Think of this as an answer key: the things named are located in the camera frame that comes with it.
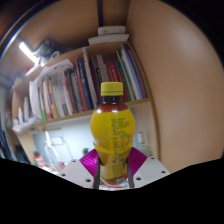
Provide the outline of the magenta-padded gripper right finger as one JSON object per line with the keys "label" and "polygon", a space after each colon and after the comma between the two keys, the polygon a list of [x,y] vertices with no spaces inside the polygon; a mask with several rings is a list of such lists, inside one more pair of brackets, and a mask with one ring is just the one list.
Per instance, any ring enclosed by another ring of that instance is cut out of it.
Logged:
{"label": "magenta-padded gripper right finger", "polygon": [[156,157],[147,157],[136,148],[129,153],[127,167],[131,189],[144,187],[170,174]]}

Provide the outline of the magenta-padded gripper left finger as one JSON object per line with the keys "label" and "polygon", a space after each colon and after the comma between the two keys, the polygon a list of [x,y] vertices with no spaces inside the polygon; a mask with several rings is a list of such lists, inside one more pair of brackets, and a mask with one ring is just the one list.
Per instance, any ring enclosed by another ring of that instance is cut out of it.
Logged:
{"label": "magenta-padded gripper left finger", "polygon": [[95,149],[81,159],[72,159],[60,172],[60,177],[78,186],[98,189],[100,185],[100,158]]}

